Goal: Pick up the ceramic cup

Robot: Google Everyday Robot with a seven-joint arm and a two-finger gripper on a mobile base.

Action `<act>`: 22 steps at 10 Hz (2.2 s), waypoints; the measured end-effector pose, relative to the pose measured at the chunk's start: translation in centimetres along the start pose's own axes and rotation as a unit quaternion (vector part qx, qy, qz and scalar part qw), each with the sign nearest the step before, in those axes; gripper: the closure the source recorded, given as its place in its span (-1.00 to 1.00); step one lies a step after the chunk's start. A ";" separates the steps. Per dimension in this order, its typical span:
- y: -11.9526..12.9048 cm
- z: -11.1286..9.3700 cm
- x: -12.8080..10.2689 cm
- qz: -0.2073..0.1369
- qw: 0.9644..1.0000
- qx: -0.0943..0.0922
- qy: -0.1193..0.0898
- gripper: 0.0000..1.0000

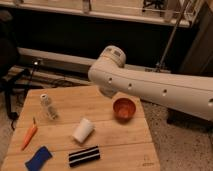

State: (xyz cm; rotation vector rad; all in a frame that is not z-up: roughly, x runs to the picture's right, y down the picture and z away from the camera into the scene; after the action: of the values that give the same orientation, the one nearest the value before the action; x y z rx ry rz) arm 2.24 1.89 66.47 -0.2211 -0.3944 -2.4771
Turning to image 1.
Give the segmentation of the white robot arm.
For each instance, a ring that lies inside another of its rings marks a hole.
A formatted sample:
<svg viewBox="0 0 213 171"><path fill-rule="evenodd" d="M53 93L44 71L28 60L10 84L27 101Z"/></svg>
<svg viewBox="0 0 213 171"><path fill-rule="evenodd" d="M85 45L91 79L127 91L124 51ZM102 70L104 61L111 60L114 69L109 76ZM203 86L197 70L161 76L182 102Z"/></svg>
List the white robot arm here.
<svg viewBox="0 0 213 171"><path fill-rule="evenodd" d="M88 71L102 94L123 92L167 108L213 120L213 78L126 69L126 54L107 46Z"/></svg>

